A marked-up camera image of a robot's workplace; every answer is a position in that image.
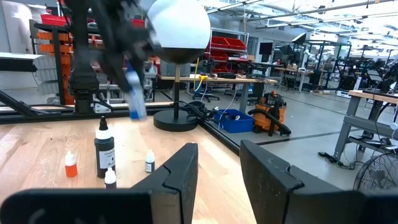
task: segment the workstation desk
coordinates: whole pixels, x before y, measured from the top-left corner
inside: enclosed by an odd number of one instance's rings
[[[366,136],[370,139],[372,139],[371,136],[373,134],[380,134],[380,137],[383,136],[391,138],[393,130],[390,128],[390,126],[375,121],[377,121],[379,117],[379,112],[381,110],[383,102],[397,104],[398,98],[394,98],[393,95],[388,97],[381,95],[373,95],[370,93],[363,93],[362,90],[350,90],[348,94],[351,96],[351,99],[349,101],[347,113],[343,120],[343,126],[341,127],[340,135],[336,143],[334,156],[337,159],[340,159],[346,144],[351,142],[359,144],[362,147],[379,151],[381,153],[390,152],[387,149],[373,147],[369,144],[366,144],[365,142],[359,141],[356,138],[349,136],[349,132],[351,131],[351,127],[354,127],[364,130],[362,136]],[[374,99],[374,104],[368,119],[356,116],[356,111],[358,109],[361,98]],[[394,139],[398,139],[398,132],[394,133]]]
[[[175,77],[163,77],[159,76],[161,80],[175,80]],[[197,78],[191,78],[191,77],[180,77],[180,82],[200,82],[199,76]],[[250,83],[260,83],[262,82],[261,80],[255,80],[253,78],[207,78],[204,82],[219,82],[219,83],[234,83],[234,84],[243,84],[242,88],[242,95],[241,95],[241,101],[239,104],[239,111],[245,113],[246,112],[246,105],[248,103],[248,95],[249,95],[249,84]],[[265,79],[264,82],[266,84],[274,84],[278,83],[276,80],[271,80],[271,79]]]
[[[298,91],[301,93],[301,90],[303,88],[303,83],[304,83],[304,77],[306,75],[311,75],[313,74],[313,72],[304,72],[301,70],[297,70],[297,69],[293,69],[293,68],[274,68],[276,70],[279,71],[279,75],[280,75],[280,82],[282,82],[282,78],[284,76],[284,72],[293,72],[296,73],[295,79],[297,78],[297,75],[301,75],[301,80],[300,80],[300,85],[298,86]]]
[[[243,182],[239,157],[208,131],[172,133],[146,121],[109,118],[116,155],[118,188],[131,188],[145,178],[149,149],[155,168],[187,142],[198,144],[198,182],[193,223],[255,223]],[[99,119],[0,125],[0,203],[31,188],[104,188],[96,176],[95,130]],[[78,175],[67,178],[64,158],[76,155]]]

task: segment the white bottle cap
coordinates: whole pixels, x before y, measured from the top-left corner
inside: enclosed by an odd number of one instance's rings
[[[73,166],[75,164],[76,164],[75,155],[73,155],[71,151],[68,151],[67,155],[65,156],[65,166]]]
[[[149,149],[148,151],[146,162],[148,163],[155,162],[155,154],[151,149]]]
[[[116,174],[112,167],[108,167],[108,170],[105,172],[105,184],[113,184],[116,182]]]

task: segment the black bottle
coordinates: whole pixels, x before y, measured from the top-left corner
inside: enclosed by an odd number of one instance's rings
[[[114,156],[114,138],[108,129],[105,117],[101,117],[99,129],[95,132],[95,153],[97,160],[97,176],[105,178],[105,172],[109,167],[116,170],[116,161]]]

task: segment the gray floor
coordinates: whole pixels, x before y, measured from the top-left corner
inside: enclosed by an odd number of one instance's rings
[[[267,86],[267,91],[273,89],[275,89],[275,86]],[[258,143],[264,149],[289,163],[339,188],[351,189],[360,167],[357,167],[356,170],[340,169],[317,155],[317,152],[320,151],[333,154],[349,99],[338,97],[334,95],[334,92],[332,92],[332,95],[319,95],[306,92],[299,94],[297,90],[294,92],[291,90],[286,91],[286,88],[279,88],[277,91],[287,102],[285,124],[292,130],[290,136],[274,134],[273,137],[269,137],[267,133],[255,134],[252,132],[229,134],[223,131],[222,128],[221,131],[238,144],[240,140],[248,139]],[[220,97],[220,101],[211,100],[208,103],[203,100],[206,107],[210,109],[218,106],[219,109],[225,109],[230,104],[232,96],[224,95],[224,90],[222,89],[214,90],[214,92],[215,95]],[[46,96],[41,96],[36,90],[16,90],[8,91],[7,93],[28,104],[45,103],[47,98]],[[156,101],[171,101],[168,97],[172,96],[172,92],[164,91],[164,93],[165,95],[158,91],[155,96]],[[180,100],[190,102],[192,97],[181,91]],[[365,107],[365,100],[362,100],[357,115],[367,118],[371,106],[372,104],[368,103]],[[238,109],[239,101],[233,100],[229,108]],[[253,108],[254,106],[248,106],[246,112]],[[379,118],[379,122],[389,124],[392,120],[393,112],[393,108],[387,108]],[[361,131],[352,131],[352,134],[361,134]],[[369,149],[365,153],[359,152],[358,160],[366,162],[372,153],[373,151]],[[342,161],[347,164],[347,160],[351,162],[356,160],[355,144],[347,145]]]

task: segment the bottle label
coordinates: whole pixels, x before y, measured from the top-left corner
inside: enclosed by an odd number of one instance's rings
[[[108,151],[100,151],[99,153],[99,168],[107,169],[115,165],[114,148]]]
[[[155,162],[145,162],[145,171],[153,172],[155,168]]]

